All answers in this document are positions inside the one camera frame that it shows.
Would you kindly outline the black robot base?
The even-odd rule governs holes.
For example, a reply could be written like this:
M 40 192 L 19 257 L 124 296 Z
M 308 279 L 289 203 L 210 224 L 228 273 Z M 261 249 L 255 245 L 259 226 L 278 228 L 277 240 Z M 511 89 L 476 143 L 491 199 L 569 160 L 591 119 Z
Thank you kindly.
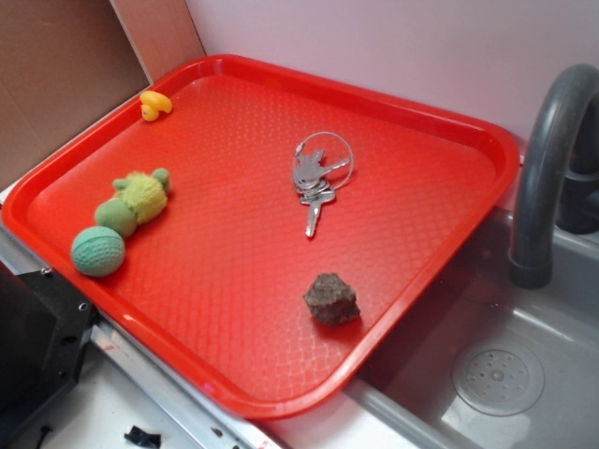
M 1 446 L 79 378 L 95 307 L 56 271 L 1 267 Z

